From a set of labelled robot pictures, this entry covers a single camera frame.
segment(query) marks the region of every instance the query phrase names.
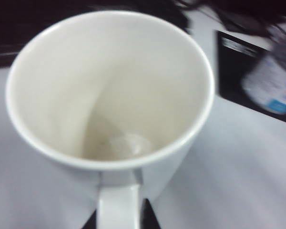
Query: mug handle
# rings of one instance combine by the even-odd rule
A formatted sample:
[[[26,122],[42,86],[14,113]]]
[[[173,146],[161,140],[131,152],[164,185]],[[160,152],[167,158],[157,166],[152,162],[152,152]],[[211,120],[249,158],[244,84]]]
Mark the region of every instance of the mug handle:
[[[97,229],[140,228],[140,184],[134,182],[120,185],[118,183],[112,185],[105,182],[99,187]]]

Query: mug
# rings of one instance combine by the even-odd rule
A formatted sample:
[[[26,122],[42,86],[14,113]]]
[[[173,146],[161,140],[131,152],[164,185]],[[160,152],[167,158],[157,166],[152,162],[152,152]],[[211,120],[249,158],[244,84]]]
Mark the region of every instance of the mug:
[[[27,143],[89,170],[98,229],[137,229],[142,200],[168,183],[210,112],[210,64],[159,18],[99,11],[60,21],[12,64],[6,104]]]

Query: black object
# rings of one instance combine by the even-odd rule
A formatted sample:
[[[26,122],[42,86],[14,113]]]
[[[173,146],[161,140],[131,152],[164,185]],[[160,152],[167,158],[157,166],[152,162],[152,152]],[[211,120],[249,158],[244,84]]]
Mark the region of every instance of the black object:
[[[270,36],[266,29],[268,24],[263,23],[262,20],[249,15],[225,12],[220,9],[215,11],[228,31],[263,37]]]
[[[96,211],[88,219],[87,223],[82,229],[95,229],[96,228]],[[160,225],[153,212],[153,208],[148,199],[145,199],[143,204],[142,225],[141,229],[160,229]]]
[[[0,67],[10,66],[22,47],[52,24],[96,10],[138,11],[188,27],[173,0],[0,0]]]
[[[229,48],[238,46],[238,50]],[[241,80],[267,52],[265,49],[245,42],[241,39],[217,31],[218,75],[220,95],[234,103],[264,113],[273,118],[286,122],[286,114],[274,114],[255,104],[243,91]]]

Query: black cable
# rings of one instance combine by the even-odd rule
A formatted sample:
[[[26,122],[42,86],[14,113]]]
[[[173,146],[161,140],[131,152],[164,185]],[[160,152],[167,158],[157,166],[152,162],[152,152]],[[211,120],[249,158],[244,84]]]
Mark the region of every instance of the black cable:
[[[178,5],[178,7],[181,10],[195,10],[199,6],[207,2],[207,0],[194,0],[192,3],[188,3],[184,0],[175,0],[175,1],[182,4],[182,6]]]

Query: bottle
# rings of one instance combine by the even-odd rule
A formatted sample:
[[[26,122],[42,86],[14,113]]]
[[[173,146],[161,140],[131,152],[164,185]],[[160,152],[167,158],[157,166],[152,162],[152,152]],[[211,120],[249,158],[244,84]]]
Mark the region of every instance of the bottle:
[[[286,114],[286,38],[275,44],[242,80],[253,102],[272,113]]]

